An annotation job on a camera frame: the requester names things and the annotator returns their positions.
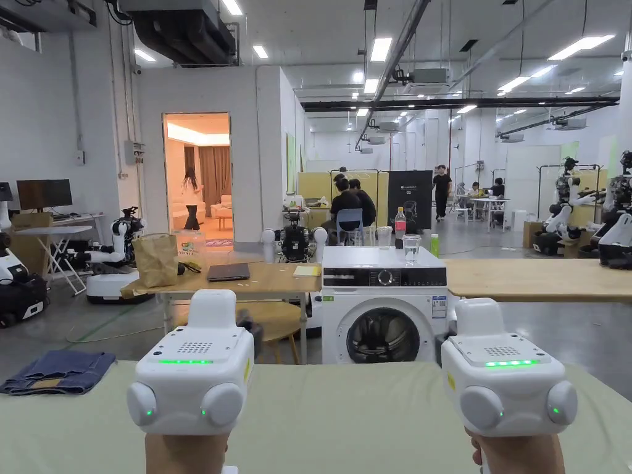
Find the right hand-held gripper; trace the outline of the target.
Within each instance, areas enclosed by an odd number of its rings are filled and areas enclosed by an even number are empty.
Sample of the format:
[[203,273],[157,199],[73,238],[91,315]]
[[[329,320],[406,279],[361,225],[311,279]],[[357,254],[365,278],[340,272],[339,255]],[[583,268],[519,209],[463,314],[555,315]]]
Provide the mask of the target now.
[[459,300],[455,317],[441,370],[464,427],[478,435],[551,435],[574,422],[578,395],[564,365],[507,331],[495,300]]

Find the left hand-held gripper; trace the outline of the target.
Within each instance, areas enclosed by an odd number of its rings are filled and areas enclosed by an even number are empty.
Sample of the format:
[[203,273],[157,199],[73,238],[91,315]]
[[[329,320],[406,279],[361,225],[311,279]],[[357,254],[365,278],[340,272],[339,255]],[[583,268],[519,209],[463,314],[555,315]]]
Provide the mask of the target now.
[[136,364],[131,419],[147,434],[229,433],[244,412],[259,347],[257,325],[237,319],[234,292],[196,291],[187,324]]

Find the person's right hand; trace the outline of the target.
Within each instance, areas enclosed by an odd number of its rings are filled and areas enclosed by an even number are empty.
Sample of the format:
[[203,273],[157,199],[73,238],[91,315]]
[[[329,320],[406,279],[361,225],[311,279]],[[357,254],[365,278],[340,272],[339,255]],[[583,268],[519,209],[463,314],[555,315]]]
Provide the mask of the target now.
[[556,434],[489,438],[465,431],[474,448],[474,463],[487,466],[489,473],[567,472]]

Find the person's left hand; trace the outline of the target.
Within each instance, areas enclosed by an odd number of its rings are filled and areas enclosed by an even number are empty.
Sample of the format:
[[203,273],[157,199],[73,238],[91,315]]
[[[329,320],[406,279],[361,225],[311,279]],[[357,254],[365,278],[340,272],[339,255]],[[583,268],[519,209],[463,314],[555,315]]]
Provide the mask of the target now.
[[146,434],[146,473],[221,473],[229,437]]

